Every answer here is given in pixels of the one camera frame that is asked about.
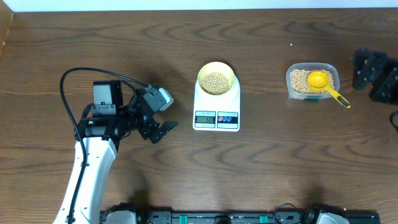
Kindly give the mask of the yellow plastic scoop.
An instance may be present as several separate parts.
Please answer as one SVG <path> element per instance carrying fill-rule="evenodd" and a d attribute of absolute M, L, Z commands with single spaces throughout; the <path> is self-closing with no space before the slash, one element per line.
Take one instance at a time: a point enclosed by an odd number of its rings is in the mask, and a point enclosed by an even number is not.
<path fill-rule="evenodd" d="M 329 85 L 327 74 L 318 71 L 310 73 L 307 78 L 307 85 L 312 91 L 320 92 L 326 90 L 342 106 L 348 109 L 351 108 L 348 100 Z"/>

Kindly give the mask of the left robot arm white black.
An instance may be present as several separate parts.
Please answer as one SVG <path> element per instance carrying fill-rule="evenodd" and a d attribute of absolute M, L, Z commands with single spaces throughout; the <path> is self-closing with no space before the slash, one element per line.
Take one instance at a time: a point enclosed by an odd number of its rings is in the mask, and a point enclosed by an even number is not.
<path fill-rule="evenodd" d="M 122 138 L 137 130 L 143 139 L 158 143 L 176 121 L 159 124 L 153 115 L 166 110 L 173 98 L 164 88 L 148 85 L 134 90 L 123 103 L 122 80 L 93 84 L 94 102 L 83 111 L 75 129 L 75 161 L 56 223 L 99 223 L 109 170 Z"/>

